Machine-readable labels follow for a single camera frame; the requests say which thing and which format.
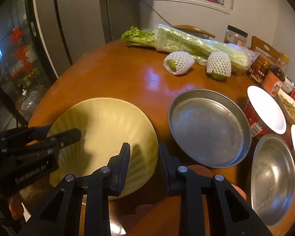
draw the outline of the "white wall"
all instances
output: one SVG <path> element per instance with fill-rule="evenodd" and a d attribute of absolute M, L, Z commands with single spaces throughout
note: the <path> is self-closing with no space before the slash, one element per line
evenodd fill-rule
<path fill-rule="evenodd" d="M 287 74 L 295 81 L 295 12 L 286 0 L 234 0 L 230 15 L 211 8 L 173 1 L 146 1 L 172 25 L 193 25 L 216 35 L 223 42 L 227 25 L 253 35 L 290 57 Z M 166 24 L 141 1 L 141 26 L 152 30 L 157 23 Z"/>

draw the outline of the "screw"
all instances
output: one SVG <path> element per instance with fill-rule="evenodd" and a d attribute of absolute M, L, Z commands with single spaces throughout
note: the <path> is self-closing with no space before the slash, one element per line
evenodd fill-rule
<path fill-rule="evenodd" d="M 180 171 L 180 172 L 186 172 L 188 169 L 185 167 L 185 166 L 180 166 L 179 168 L 178 168 L 178 171 Z"/>
<path fill-rule="evenodd" d="M 108 166 L 104 166 L 101 168 L 101 172 L 103 172 L 103 173 L 110 172 L 110 168 Z"/>
<path fill-rule="evenodd" d="M 224 177 L 222 175 L 220 175 L 220 174 L 217 174 L 217 175 L 215 175 L 215 179 L 217 181 L 223 181 L 224 180 Z"/>
<path fill-rule="evenodd" d="M 66 176 L 66 181 L 67 181 L 67 182 L 70 182 L 70 181 L 72 181 L 73 179 L 74 179 L 74 176 L 73 176 L 72 174 Z"/>

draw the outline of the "wooden table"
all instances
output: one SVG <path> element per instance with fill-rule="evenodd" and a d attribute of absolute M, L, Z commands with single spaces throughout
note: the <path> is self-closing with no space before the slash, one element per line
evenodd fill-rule
<path fill-rule="evenodd" d="M 53 124 L 71 106 L 97 97 L 126 100 L 139 107 L 150 119 L 158 141 L 166 142 L 170 153 L 184 165 L 197 164 L 184 154 L 173 140 L 167 125 L 167 109 L 181 92 L 206 88 L 226 95 L 242 109 L 247 101 L 247 87 L 253 83 L 246 76 L 232 75 L 224 81 L 215 81 L 206 74 L 206 68 L 195 64 L 185 75 L 174 76 L 163 67 L 164 53 L 152 49 L 126 47 L 122 41 L 111 42 L 81 57 L 49 89 L 37 107 L 29 126 Z M 253 148 L 239 165 L 228 169 L 211 169 L 224 175 L 232 184 L 249 192 L 249 173 Z M 29 211 L 33 211 L 51 186 L 45 178 L 21 192 Z M 115 217 L 134 213 L 140 204 L 156 204 L 165 192 L 158 168 L 150 181 L 133 194 L 113 201 L 111 213 Z M 274 236 L 284 236 L 295 222 L 295 195 L 292 206 L 283 221 L 270 228 Z"/>

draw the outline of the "red paper container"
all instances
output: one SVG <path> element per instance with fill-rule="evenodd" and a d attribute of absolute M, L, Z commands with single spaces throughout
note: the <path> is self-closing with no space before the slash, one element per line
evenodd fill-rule
<path fill-rule="evenodd" d="M 269 133 L 284 134 L 286 120 L 276 101 L 263 89 L 249 86 L 247 89 L 248 102 L 244 109 L 251 136 L 261 137 Z"/>

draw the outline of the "black lid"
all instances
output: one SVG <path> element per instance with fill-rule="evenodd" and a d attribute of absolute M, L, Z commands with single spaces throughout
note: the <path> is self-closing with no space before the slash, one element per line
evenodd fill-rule
<path fill-rule="evenodd" d="M 232 27 L 232 26 L 228 25 L 227 29 L 230 30 L 230 31 L 233 31 L 233 32 L 235 32 L 237 34 L 240 34 L 243 37 L 246 37 L 246 38 L 248 37 L 248 34 L 246 32 L 244 32 L 244 31 L 242 31 L 242 30 L 240 30 L 240 29 L 238 29 L 236 27 Z"/>

